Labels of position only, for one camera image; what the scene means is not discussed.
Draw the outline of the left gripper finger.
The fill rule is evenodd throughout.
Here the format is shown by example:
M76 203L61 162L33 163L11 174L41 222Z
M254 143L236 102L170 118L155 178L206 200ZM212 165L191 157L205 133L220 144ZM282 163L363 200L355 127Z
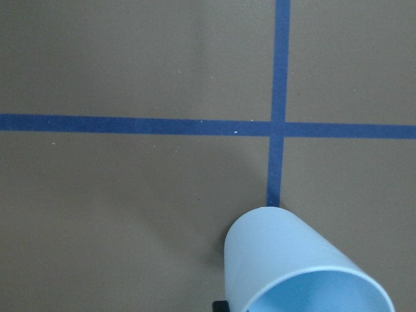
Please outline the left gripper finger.
M213 312L230 312L229 304L226 300L218 300L212 303Z

